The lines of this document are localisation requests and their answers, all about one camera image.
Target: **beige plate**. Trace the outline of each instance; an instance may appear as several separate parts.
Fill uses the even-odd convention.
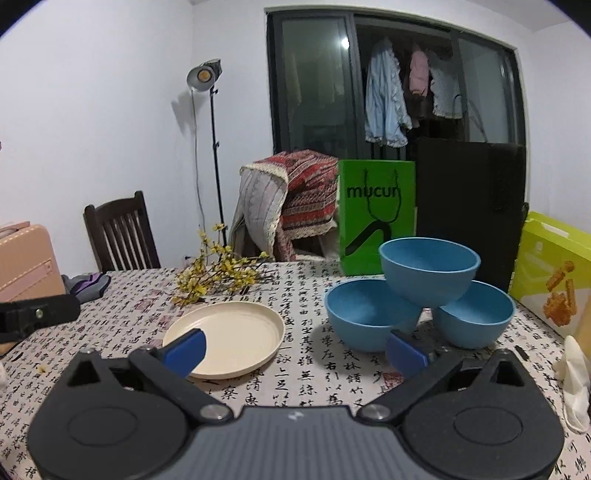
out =
[[[260,303],[225,301],[182,316],[164,335],[163,345],[193,328],[205,333],[207,349],[192,377],[234,378],[267,363],[280,347],[285,324],[278,313]]]

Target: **lamp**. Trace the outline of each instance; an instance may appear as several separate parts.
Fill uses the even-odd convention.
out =
[[[222,190],[220,188],[220,174],[219,166],[217,164],[217,148],[220,146],[216,140],[216,125],[215,116],[213,113],[213,96],[217,93],[217,89],[214,87],[217,79],[222,74],[222,61],[220,59],[213,59],[204,61],[198,67],[191,69],[187,75],[187,84],[191,89],[191,102],[193,103],[193,113],[195,113],[195,103],[193,100],[193,89],[198,92],[205,92],[209,90],[209,104],[212,112],[212,145],[213,145],[213,163],[216,170],[216,185],[217,185],[217,203],[220,210],[220,222],[226,223],[223,219],[223,206],[222,206]],[[195,137],[197,142],[197,116],[195,115]],[[224,247],[228,244],[226,239],[226,228],[222,230],[222,238]]]

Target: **table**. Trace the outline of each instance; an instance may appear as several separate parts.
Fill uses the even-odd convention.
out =
[[[353,411],[401,382],[384,355],[350,350],[334,334],[324,310],[324,294],[345,280],[338,264],[291,262],[270,264],[272,284],[253,287],[247,295],[208,297],[209,303],[249,300],[269,305],[285,321],[287,332],[275,358],[240,378],[197,381],[212,396],[240,411],[242,405],[350,405]],[[26,447],[27,428],[44,397],[76,352],[86,346],[103,357],[129,354],[140,345],[160,345],[164,332],[195,306],[178,308],[172,269],[113,273],[104,298],[83,305],[78,321],[39,330],[4,359],[8,388],[0,393],[0,462],[13,479],[39,478]],[[442,342],[427,315],[417,336]],[[519,307],[497,342],[498,348],[520,346],[529,355],[524,365],[561,415],[562,399],[551,364],[561,357],[563,343],[548,326]],[[465,351],[486,358],[490,349]],[[591,435],[565,430],[564,450],[553,480],[590,480]]]

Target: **dark brown chair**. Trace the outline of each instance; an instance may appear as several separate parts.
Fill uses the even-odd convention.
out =
[[[141,191],[97,208],[89,205],[84,220],[101,271],[160,268]]]

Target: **blanket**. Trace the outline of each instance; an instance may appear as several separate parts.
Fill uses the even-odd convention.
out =
[[[334,228],[337,158],[312,150],[281,152],[241,168],[230,241],[242,254],[244,229],[261,251],[296,258],[292,240]]]

